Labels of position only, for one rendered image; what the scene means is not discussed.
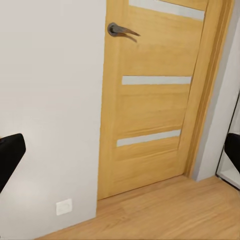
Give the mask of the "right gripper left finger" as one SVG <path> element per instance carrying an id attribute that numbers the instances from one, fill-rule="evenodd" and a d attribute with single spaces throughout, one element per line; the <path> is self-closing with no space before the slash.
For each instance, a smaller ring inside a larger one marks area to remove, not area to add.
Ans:
<path id="1" fill-rule="evenodd" d="M 0 193 L 26 152 L 21 133 L 0 138 Z"/>

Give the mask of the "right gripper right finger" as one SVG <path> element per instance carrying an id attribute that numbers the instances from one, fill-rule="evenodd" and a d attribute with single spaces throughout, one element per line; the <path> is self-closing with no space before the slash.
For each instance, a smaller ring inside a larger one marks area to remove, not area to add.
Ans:
<path id="1" fill-rule="evenodd" d="M 225 140 L 224 151 L 240 173 L 240 135 L 229 133 Z"/>

